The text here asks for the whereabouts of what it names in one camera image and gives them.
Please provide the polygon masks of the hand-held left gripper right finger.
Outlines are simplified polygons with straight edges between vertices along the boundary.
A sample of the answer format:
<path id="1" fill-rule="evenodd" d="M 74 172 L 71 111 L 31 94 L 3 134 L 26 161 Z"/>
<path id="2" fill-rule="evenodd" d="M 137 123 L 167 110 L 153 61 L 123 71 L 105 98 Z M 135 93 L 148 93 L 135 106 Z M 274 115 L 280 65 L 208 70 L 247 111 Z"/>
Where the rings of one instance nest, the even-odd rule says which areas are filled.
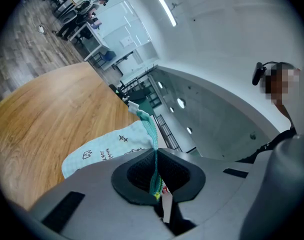
<path id="1" fill-rule="evenodd" d="M 190 156 L 167 148 L 158 156 L 167 156 L 185 167 L 191 166 L 189 182 L 172 195 L 191 196 L 180 201 L 177 210 L 182 221 L 180 234 L 171 231 L 159 240 L 239 240 L 245 217 L 254 202 L 254 166 Z"/>

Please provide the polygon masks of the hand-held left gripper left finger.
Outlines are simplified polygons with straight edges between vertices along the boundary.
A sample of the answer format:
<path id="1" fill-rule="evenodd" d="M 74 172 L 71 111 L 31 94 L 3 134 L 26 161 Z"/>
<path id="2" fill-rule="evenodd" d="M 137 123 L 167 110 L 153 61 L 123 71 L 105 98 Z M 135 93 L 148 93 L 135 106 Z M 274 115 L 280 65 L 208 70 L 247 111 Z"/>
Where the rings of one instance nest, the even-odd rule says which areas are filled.
<path id="1" fill-rule="evenodd" d="M 121 164 L 143 154 L 133 152 L 77 170 L 47 191 L 29 211 L 42 221 L 69 193 L 84 198 L 60 234 L 72 240 L 172 240 L 175 236 L 152 206 L 135 205 L 113 188 L 111 176 Z"/>

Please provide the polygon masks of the light green pencil pouch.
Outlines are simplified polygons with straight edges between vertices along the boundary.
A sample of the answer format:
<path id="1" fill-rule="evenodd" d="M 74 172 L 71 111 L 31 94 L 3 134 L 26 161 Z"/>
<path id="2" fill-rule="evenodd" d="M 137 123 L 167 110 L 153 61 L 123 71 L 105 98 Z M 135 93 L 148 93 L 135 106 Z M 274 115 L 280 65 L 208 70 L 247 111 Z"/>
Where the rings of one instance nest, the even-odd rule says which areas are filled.
<path id="1" fill-rule="evenodd" d="M 64 159 L 61 171 L 65 179 L 77 170 L 94 163 L 146 149 L 157 150 L 166 147 L 166 142 L 152 116 L 132 101 L 128 102 L 128 111 L 138 116 L 139 120 L 125 128 L 86 142 Z"/>

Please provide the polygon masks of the person's black T-shirt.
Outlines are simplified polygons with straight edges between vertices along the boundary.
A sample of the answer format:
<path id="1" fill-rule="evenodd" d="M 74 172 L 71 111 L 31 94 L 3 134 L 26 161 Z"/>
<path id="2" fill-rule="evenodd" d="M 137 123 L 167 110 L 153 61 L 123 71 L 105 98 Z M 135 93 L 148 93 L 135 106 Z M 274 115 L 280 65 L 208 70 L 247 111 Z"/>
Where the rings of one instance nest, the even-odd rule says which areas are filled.
<path id="1" fill-rule="evenodd" d="M 273 150 L 280 142 L 291 139 L 293 136 L 297 134 L 296 129 L 294 127 L 291 127 L 288 130 L 285 130 L 284 132 L 278 134 L 272 141 L 262 145 L 260 148 L 258 148 L 252 155 L 237 160 L 237 163 L 246 163 L 246 164 L 253 164 L 261 152 L 270 151 Z"/>

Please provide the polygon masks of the green partition panel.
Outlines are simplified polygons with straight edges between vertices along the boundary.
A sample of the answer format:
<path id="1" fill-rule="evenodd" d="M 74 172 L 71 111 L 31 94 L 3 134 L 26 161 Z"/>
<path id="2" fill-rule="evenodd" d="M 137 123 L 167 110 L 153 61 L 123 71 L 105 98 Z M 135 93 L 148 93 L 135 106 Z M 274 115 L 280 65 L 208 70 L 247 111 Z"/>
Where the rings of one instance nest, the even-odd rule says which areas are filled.
<path id="1" fill-rule="evenodd" d="M 138 104 L 139 105 L 138 108 L 140 110 L 148 113 L 150 116 L 155 114 L 154 110 L 147 98 L 137 99 L 134 101 L 134 103 Z"/>

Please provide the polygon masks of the white office desk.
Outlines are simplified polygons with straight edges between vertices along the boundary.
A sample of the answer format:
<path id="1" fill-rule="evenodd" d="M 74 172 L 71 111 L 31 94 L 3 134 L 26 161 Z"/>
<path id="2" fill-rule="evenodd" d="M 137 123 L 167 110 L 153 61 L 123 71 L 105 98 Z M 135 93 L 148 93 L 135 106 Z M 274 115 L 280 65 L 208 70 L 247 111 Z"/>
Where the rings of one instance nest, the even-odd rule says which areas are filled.
<path id="1" fill-rule="evenodd" d="M 101 37 L 101 35 L 99 34 L 99 32 L 96 29 L 93 29 L 91 27 L 91 25 L 86 22 L 84 25 L 82 25 L 70 38 L 69 41 L 71 42 L 74 38 L 76 38 L 76 36 L 83 30 L 83 29 L 88 29 L 91 33 L 91 35 L 94 37 L 94 39 L 96 40 L 96 42 L 98 43 L 97 47 L 95 49 L 93 49 L 88 55 L 87 57 L 84 58 L 84 61 L 86 62 L 91 56 L 93 56 L 95 54 L 95 52 L 97 52 L 100 48 L 105 48 L 107 50 L 110 49 L 109 45 L 107 44 L 107 42 Z"/>

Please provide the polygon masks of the white ceiling strip light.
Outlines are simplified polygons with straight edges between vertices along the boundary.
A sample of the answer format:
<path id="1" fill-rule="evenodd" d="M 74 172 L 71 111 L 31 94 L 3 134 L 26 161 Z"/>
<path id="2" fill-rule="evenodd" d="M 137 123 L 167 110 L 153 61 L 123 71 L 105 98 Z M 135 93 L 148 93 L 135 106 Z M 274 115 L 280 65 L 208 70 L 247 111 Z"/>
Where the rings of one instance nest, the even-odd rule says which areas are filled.
<path id="1" fill-rule="evenodd" d="M 171 25 L 173 27 L 177 26 L 177 21 L 175 20 L 175 17 L 174 15 L 172 14 L 169 6 L 167 5 L 166 1 L 165 0 L 158 0 L 159 3 L 161 4 L 162 8 L 164 9 L 166 15 L 168 16 L 170 22 L 171 22 Z"/>

